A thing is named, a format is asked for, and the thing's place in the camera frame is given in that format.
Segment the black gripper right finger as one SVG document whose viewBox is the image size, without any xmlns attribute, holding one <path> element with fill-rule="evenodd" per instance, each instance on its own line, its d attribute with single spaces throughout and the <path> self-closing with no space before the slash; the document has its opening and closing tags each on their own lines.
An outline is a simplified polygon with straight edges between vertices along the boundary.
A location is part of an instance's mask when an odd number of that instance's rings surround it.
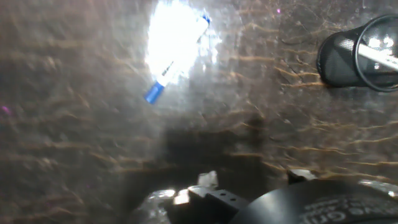
<svg viewBox="0 0 398 224">
<path fill-rule="evenodd" d="M 288 184 L 296 184 L 316 179 L 317 176 L 310 170 L 305 169 L 289 169 L 287 171 Z"/>
</svg>

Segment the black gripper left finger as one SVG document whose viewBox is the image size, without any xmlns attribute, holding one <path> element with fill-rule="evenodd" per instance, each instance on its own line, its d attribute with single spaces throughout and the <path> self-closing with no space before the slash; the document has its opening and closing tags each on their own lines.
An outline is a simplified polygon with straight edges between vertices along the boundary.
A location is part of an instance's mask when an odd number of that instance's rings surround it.
<svg viewBox="0 0 398 224">
<path fill-rule="evenodd" d="M 196 185 L 180 190 L 169 206 L 171 224 L 227 224 L 249 202 L 218 187 L 216 171 L 198 175 Z"/>
</svg>

